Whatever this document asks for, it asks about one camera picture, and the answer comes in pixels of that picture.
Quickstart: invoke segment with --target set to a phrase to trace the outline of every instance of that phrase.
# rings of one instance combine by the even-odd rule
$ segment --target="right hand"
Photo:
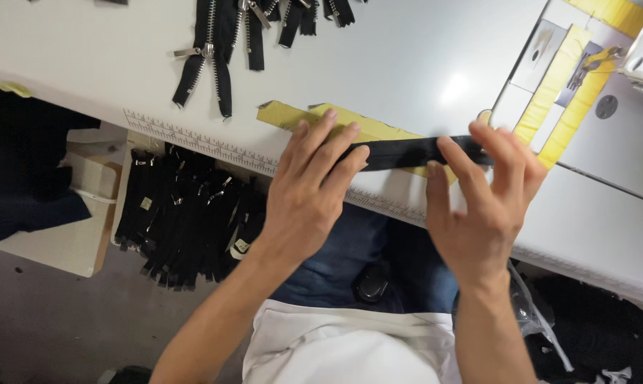
[[[508,281],[511,247],[525,212],[547,176],[537,156],[506,129],[481,123],[469,126],[473,140],[494,159],[494,181],[449,137],[437,146],[459,178],[467,213],[451,212],[449,183],[442,165],[428,163],[426,225],[437,251],[461,290]]]

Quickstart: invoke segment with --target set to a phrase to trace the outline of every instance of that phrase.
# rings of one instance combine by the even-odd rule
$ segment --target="white label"
[[[250,248],[250,244],[248,244],[247,242],[243,241],[243,239],[236,240],[236,243],[234,245],[243,254]]]
[[[141,202],[141,208],[144,208],[145,210],[151,209],[151,203],[153,200],[149,199],[148,197],[144,197],[144,201]]]

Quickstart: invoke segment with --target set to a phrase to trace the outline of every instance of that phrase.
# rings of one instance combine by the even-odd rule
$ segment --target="finger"
[[[487,151],[495,161],[492,192],[498,196],[517,197],[523,192],[525,157],[501,132],[479,122],[469,126],[473,140]]]
[[[359,124],[351,123],[345,127],[340,135],[319,147],[309,166],[302,174],[303,182],[308,182],[316,187],[321,185],[321,181],[333,168],[341,154],[347,150],[354,138],[360,134],[360,129]]]
[[[463,152],[459,144],[454,143],[451,137],[442,136],[437,139],[437,147],[454,175],[459,178],[461,192],[469,209],[474,210],[489,203],[493,195],[484,172]]]
[[[436,161],[428,162],[428,185],[426,186],[428,201],[428,229],[444,230],[451,217],[449,181],[442,164]]]
[[[297,150],[293,154],[291,172],[300,175],[307,168],[312,157],[319,146],[326,139],[338,120],[338,112],[335,109],[327,109],[321,120],[309,129],[305,138],[300,141]]]
[[[276,176],[281,175],[280,177],[283,177],[283,175],[286,174],[286,171],[288,171],[289,167],[291,166],[295,149],[300,144],[300,141],[307,135],[309,129],[310,123],[307,120],[300,120],[298,122],[298,129],[293,132],[291,139],[288,141],[288,145],[286,145],[286,149],[284,149],[283,153],[281,154],[278,170],[276,171]]]
[[[321,185],[321,192],[342,199],[345,196],[345,191],[350,188],[352,178],[355,177],[357,172],[367,166],[366,158],[368,154],[369,149],[366,145],[357,147],[350,152],[350,154],[331,171],[331,174],[326,178],[323,185]]]
[[[525,158],[523,195],[525,197],[525,203],[529,204],[537,194],[537,191],[544,182],[544,179],[547,177],[547,168],[539,161],[539,159],[537,159],[537,155],[532,152],[532,149],[521,143],[516,135],[513,135],[505,128],[500,128],[499,130],[502,135],[504,135],[504,138],[507,139]]]

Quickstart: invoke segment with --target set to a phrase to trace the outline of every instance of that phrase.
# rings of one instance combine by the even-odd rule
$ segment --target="person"
[[[151,383],[214,382],[253,326],[245,383],[536,383],[507,261],[545,167],[507,130],[473,122],[471,136],[495,161],[488,184],[440,137],[467,210],[452,211],[445,170],[430,162],[421,232],[343,205],[369,149],[336,164],[360,132],[352,123],[325,142],[336,120],[330,109],[314,127],[300,122],[269,188],[261,235],[167,345]],[[386,235],[391,228],[397,235]],[[384,259],[392,289],[376,305],[361,303],[352,280]]]

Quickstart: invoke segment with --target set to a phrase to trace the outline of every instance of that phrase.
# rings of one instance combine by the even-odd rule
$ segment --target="hand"
[[[337,118],[329,109],[314,127],[300,121],[269,188],[267,219],[257,242],[270,250],[270,257],[296,267],[321,249],[343,212],[343,198],[352,178],[366,167],[366,145],[334,167],[360,133],[354,122],[323,144]]]
[[[506,129],[493,130],[480,122],[471,123],[469,129],[473,140],[495,161],[491,185],[483,170],[451,138],[437,141],[459,178],[467,213],[450,212],[445,170],[440,164],[428,163],[426,225],[462,291],[505,279],[525,211],[547,176],[535,154]]]

